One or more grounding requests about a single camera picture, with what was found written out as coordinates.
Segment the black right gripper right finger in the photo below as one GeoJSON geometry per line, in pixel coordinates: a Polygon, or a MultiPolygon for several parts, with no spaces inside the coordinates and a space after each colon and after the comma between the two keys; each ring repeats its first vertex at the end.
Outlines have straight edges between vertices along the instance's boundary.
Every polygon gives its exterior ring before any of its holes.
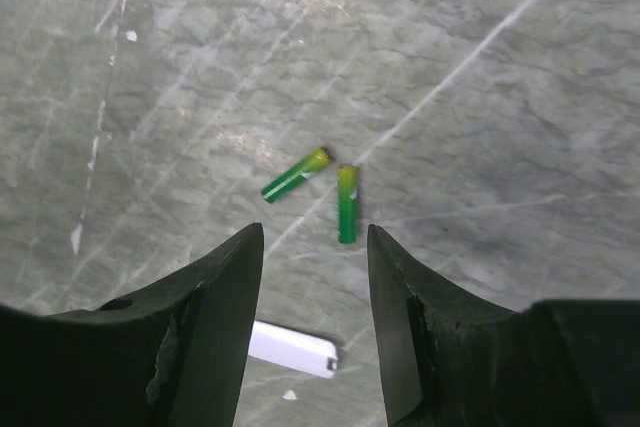
{"type": "Polygon", "coordinates": [[[639,304],[551,299],[516,312],[367,234],[391,426],[635,426],[639,304]]]}

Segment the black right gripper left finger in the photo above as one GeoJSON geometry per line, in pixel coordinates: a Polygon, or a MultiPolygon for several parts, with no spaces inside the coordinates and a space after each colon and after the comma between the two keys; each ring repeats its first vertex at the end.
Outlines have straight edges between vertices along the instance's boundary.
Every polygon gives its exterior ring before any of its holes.
{"type": "Polygon", "coordinates": [[[229,426],[261,282],[263,228],[95,310],[1,310],[5,426],[229,426]]]}

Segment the white battery cover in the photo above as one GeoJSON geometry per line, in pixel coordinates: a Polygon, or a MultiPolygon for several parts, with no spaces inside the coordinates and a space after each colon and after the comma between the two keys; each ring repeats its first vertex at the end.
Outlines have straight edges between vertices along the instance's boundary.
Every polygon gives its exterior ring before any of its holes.
{"type": "Polygon", "coordinates": [[[325,379],[334,377],[339,364],[333,342],[261,321],[253,323],[248,355],[325,379]]]}

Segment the green battery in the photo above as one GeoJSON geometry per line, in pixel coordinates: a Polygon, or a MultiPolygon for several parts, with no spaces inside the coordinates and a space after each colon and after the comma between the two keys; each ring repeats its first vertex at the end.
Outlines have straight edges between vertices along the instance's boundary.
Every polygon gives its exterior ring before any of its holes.
{"type": "Polygon", "coordinates": [[[356,241],[358,227],[358,169],[342,164],[337,172],[338,241],[351,244],[356,241]]]}
{"type": "Polygon", "coordinates": [[[273,203],[305,183],[333,161],[330,150],[321,146],[301,159],[261,190],[262,198],[273,203]]]}

